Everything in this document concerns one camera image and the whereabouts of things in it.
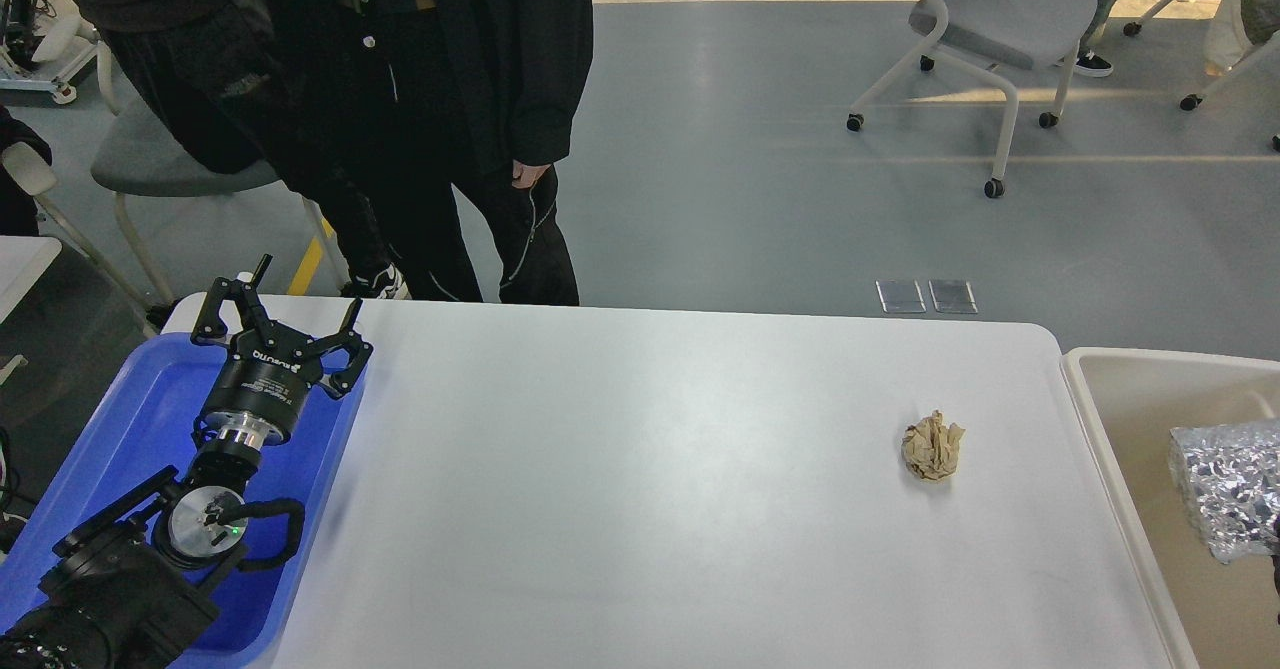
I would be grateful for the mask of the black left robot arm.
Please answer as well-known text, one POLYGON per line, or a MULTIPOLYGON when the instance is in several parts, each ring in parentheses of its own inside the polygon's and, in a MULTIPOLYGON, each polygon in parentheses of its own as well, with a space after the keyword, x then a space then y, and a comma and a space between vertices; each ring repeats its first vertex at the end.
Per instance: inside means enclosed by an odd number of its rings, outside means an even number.
POLYGON ((361 301, 271 319, 270 260, 129 356, 3 565, 5 668, 243 668, 279 636, 364 391, 361 301))

